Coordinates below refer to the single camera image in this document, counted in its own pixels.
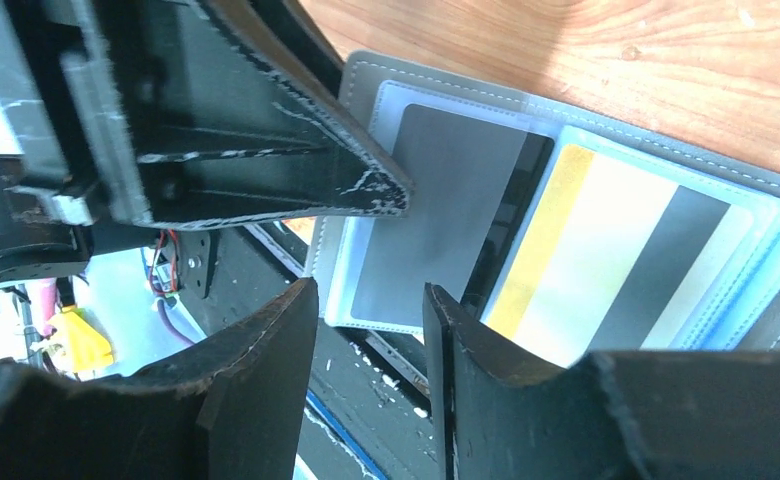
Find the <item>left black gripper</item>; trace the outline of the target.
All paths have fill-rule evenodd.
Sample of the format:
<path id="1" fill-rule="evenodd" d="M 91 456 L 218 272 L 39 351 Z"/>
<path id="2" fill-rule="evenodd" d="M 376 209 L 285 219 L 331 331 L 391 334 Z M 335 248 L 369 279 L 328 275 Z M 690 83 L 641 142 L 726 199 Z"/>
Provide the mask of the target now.
<path id="1" fill-rule="evenodd" d="M 154 1 L 0 1 L 0 287 L 80 273 L 156 229 L 135 146 L 154 133 Z"/>

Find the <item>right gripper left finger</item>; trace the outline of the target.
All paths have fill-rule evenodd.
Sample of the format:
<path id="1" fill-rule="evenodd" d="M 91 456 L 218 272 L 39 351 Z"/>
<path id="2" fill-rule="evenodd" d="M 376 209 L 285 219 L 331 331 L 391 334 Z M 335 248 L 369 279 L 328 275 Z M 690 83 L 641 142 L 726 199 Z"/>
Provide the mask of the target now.
<path id="1" fill-rule="evenodd" d="M 288 479 L 317 325 L 302 278 L 128 377 L 0 361 L 0 479 Z"/>

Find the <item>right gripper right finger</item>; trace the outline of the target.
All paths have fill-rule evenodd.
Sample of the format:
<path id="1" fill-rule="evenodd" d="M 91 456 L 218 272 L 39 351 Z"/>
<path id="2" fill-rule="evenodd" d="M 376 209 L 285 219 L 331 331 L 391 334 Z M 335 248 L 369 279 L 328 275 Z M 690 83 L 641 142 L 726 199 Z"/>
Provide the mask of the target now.
<path id="1" fill-rule="evenodd" d="M 561 368 L 426 284 L 443 479 L 780 479 L 780 352 L 599 351 Z"/>

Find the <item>black credit card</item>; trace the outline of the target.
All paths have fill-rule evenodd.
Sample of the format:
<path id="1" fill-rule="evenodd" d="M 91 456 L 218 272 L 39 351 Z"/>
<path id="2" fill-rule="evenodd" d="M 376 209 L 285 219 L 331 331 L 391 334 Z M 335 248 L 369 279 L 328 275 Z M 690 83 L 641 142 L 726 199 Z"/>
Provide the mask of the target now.
<path id="1" fill-rule="evenodd" d="M 541 181 L 554 140 L 528 133 L 514 164 L 474 269 L 461 297 L 461 305 L 475 319 L 484 315 L 511 245 Z"/>

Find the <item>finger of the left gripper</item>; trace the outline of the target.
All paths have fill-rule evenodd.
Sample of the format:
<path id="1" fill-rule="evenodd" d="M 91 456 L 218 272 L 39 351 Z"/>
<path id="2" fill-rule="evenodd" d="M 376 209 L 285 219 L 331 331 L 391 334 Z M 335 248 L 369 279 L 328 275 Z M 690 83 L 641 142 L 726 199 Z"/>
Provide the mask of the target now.
<path id="1" fill-rule="evenodd" d="M 412 183 L 338 100 L 293 1 L 74 1 L 65 73 L 113 219 L 215 229 L 398 216 Z"/>

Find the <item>grey card holder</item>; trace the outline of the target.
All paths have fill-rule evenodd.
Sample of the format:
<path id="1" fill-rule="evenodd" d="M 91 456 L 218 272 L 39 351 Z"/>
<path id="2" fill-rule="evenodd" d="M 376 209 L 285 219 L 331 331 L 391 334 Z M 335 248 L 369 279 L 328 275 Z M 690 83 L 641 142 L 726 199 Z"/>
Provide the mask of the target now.
<path id="1" fill-rule="evenodd" d="M 554 140 L 552 154 L 485 311 L 497 297 L 501 280 L 509 269 L 522 233 L 543 192 L 557 150 L 565 143 L 642 154 L 780 203 L 780 174 L 566 103 L 375 52 L 360 51 L 350 56 L 345 65 L 339 98 L 413 182 L 404 164 L 392 154 L 401 117 L 405 108 L 412 104 Z M 401 218 L 324 217 L 318 221 L 306 273 L 318 282 L 320 315 L 329 325 L 403 334 L 422 333 L 423 320 L 419 327 L 390 326 L 359 320 L 351 314 L 375 222 Z M 697 331 L 694 341 L 690 348 L 637 349 L 780 350 L 780 223 L 773 240 L 723 316 L 716 323 Z"/>

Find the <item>gold credit card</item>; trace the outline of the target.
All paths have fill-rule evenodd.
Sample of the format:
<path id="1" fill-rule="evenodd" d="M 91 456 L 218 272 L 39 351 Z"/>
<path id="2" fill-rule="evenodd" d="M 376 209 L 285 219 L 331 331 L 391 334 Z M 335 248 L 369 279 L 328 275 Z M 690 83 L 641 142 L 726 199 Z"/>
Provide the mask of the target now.
<path id="1" fill-rule="evenodd" d="M 483 320 L 562 367 L 590 349 L 690 348 L 779 223 L 760 194 L 565 143 Z"/>

